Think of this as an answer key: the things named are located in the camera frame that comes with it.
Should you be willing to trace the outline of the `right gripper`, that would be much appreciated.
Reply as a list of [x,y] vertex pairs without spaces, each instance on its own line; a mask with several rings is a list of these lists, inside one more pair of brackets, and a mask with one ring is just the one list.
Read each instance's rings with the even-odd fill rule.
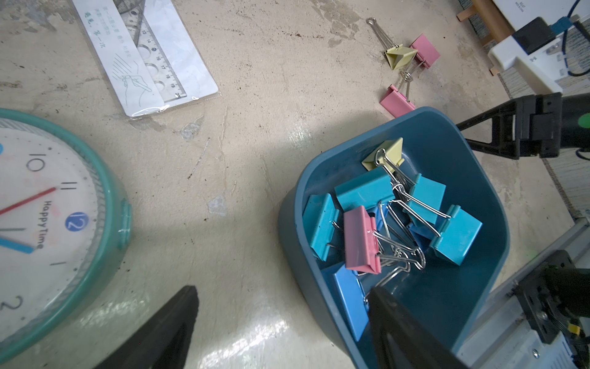
[[474,152],[510,159],[556,158],[562,149],[575,149],[579,158],[589,158],[588,93],[527,95],[469,118],[457,128],[465,131],[488,122],[489,142],[466,139]]

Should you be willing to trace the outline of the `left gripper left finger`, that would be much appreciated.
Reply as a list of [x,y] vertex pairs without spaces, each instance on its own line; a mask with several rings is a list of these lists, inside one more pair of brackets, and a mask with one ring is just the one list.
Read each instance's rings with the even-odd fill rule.
[[98,368],[183,368],[198,316],[198,291],[181,288]]

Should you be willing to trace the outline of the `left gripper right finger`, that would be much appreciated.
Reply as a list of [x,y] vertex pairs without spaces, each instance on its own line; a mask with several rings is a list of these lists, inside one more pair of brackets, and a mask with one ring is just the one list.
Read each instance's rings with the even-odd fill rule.
[[390,292],[369,293],[369,319],[380,368],[465,368]]

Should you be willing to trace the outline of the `teal plastic storage box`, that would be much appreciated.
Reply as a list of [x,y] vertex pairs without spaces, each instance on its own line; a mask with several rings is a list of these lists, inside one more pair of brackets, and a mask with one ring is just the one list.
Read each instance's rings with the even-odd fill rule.
[[369,130],[318,155],[286,194],[278,235],[287,262],[314,320],[358,368],[375,368],[370,331],[355,340],[337,307],[304,232],[311,195],[323,195],[363,171],[362,160],[379,144],[404,140],[405,172],[419,172],[447,186],[444,207],[459,205],[482,222],[464,262],[455,266],[428,255],[427,266],[388,285],[388,290],[442,345],[458,352],[509,255],[509,224],[496,190],[460,130],[442,112],[425,107]]

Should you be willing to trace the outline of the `blue binder clip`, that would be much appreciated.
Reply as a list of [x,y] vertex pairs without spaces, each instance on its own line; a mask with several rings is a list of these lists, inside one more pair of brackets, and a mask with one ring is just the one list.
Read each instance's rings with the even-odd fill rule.
[[425,252],[433,240],[433,232],[427,226],[416,226],[413,223],[409,224],[408,230],[416,244]]
[[394,262],[385,267],[379,275],[363,274],[346,268],[343,261],[320,262],[321,274],[327,283],[339,313],[352,334],[354,341],[359,341],[369,324],[369,303],[367,295],[370,290],[384,278],[401,275],[410,271],[410,264]]
[[389,210],[382,201],[371,210],[375,215],[377,243],[381,254],[388,253],[398,258],[407,258],[407,243],[404,236],[391,224]]

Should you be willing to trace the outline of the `teal binder clip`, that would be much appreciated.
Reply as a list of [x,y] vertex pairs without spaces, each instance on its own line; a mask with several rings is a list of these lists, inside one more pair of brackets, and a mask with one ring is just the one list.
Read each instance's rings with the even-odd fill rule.
[[439,235],[438,230],[435,228],[436,222],[440,218],[450,218],[449,215],[440,210],[446,186],[423,176],[419,172],[413,178],[410,178],[401,168],[391,172],[384,165],[378,167],[383,167],[391,178],[395,195],[393,201],[399,204],[413,220],[427,226],[435,235]]
[[311,195],[308,199],[303,213],[304,231],[310,248],[321,261],[328,258],[339,216],[340,210],[330,193]]
[[475,241],[482,227],[482,222],[470,215],[457,204],[452,204],[447,213],[426,208],[442,221],[434,223],[427,221],[422,215],[410,206],[410,201],[393,200],[399,204],[409,215],[412,221],[417,221],[414,230],[429,233],[430,243],[428,248],[444,260],[455,265],[461,265]]
[[335,193],[336,199],[345,212],[360,206],[371,209],[380,201],[390,201],[395,198],[391,178],[383,167],[373,169],[336,186]]

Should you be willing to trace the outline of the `green round alarm clock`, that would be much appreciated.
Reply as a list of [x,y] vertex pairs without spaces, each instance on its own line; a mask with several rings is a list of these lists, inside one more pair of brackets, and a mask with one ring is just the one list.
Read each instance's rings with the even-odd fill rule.
[[1,111],[1,360],[86,309],[132,237],[123,185],[81,138]]

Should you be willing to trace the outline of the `packaged ruler card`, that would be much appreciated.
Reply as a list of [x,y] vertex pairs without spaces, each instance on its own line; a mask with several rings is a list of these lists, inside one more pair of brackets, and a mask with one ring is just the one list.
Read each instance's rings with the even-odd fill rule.
[[127,117],[218,94],[173,2],[85,0],[73,6]]

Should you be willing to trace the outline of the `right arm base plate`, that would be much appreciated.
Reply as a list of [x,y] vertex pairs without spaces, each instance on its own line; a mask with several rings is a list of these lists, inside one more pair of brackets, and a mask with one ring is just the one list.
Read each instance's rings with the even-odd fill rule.
[[553,252],[517,284],[514,295],[542,343],[551,344],[562,333],[589,344],[581,327],[569,330],[579,318],[589,317],[589,270],[574,266],[567,251]]

